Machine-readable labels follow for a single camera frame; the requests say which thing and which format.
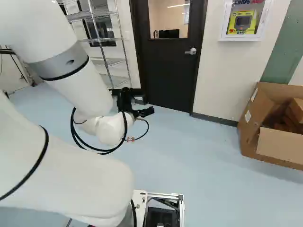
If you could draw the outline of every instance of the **door handle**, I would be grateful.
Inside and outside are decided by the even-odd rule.
[[[185,51],[185,54],[195,55],[197,53],[197,49],[192,47],[189,51]]]

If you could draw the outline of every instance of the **aed cabinet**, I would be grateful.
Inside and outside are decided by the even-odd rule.
[[[260,41],[274,0],[225,0],[220,41]]]

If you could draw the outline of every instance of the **label on box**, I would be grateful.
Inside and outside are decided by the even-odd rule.
[[[258,88],[256,88],[255,92],[252,94],[252,97],[250,98],[250,100],[253,102],[255,100],[255,97],[257,95],[258,92]]]
[[[245,114],[246,123],[248,123],[250,119],[251,119],[251,114],[250,114],[250,110],[248,110],[247,113]]]

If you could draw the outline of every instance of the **metal wire shelf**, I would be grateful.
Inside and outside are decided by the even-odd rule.
[[[107,74],[100,73],[100,75],[103,79],[103,82],[108,88],[117,88],[121,85],[126,85],[126,83],[129,82],[129,78],[111,75],[111,79],[113,82],[112,84]]]
[[[60,4],[63,4],[64,6],[66,4],[77,2],[77,0],[58,0],[58,1],[60,2]],[[73,21],[77,21],[77,20],[91,20],[93,22],[95,32],[97,34],[97,38],[80,39],[79,41],[80,42],[86,42],[86,43],[99,43],[99,47],[100,47],[100,50],[101,50],[101,53],[102,53],[102,58],[98,58],[98,59],[95,58],[95,61],[99,61],[99,63],[97,63],[97,64],[102,64],[102,65],[105,65],[105,67],[106,67],[107,74],[101,74],[100,73],[100,75],[103,77],[104,82],[105,83],[109,82],[110,83],[110,86],[109,86],[110,88],[118,87],[118,86],[120,86],[120,85],[122,85],[126,82],[129,82],[129,87],[132,87],[132,81],[131,81],[131,77],[130,77],[130,70],[129,70],[129,66],[128,66],[125,44],[124,44],[124,39],[123,39],[123,34],[122,34],[122,29],[121,29],[121,22],[120,22],[120,18],[119,18],[117,0],[115,0],[115,8],[116,8],[115,12],[108,11],[107,9],[104,9],[104,6],[94,6],[93,3],[92,3],[92,0],[87,0],[87,2],[88,2],[88,5],[89,5],[88,10],[84,10],[84,11],[76,12],[76,13],[73,13],[73,14],[69,14],[69,15],[66,16],[66,18],[68,19],[69,22],[73,22]],[[118,20],[120,37],[117,37],[117,38],[101,38],[100,35],[99,35],[99,30],[98,30],[97,24],[96,24],[96,18],[108,17],[110,15],[116,15],[117,16],[116,18]],[[102,42],[117,41],[117,40],[121,40],[121,42],[122,42],[122,48],[123,48],[125,59],[106,58],[104,50],[103,50]],[[113,75],[110,74],[109,66],[116,65],[116,64],[119,64],[119,63],[122,63],[122,62],[125,62],[125,64],[126,64],[128,78],[117,77],[117,76],[113,76]]]
[[[106,41],[117,41],[121,40],[122,38],[100,38],[101,42],[106,42]],[[80,42],[83,43],[99,43],[98,39],[80,39]]]
[[[99,8],[99,7],[95,8],[94,11],[95,18],[109,17],[110,15],[117,15],[117,12],[111,12],[104,8]],[[89,9],[77,13],[68,14],[66,18],[68,19],[69,22],[74,22],[83,19],[92,19]]]
[[[90,59],[95,65],[105,65],[105,62],[104,62],[103,58],[90,57]],[[123,58],[107,58],[108,66],[117,65],[117,64],[120,64],[122,62],[125,62],[125,59],[123,59]]]

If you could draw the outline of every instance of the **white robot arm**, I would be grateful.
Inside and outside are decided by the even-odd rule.
[[[55,0],[0,0],[0,43],[11,46],[77,108],[75,123],[117,144],[122,113]],[[127,126],[134,122],[125,112]],[[0,91],[0,206],[62,213],[96,227],[123,219],[134,189],[123,163],[71,146],[20,115]]]

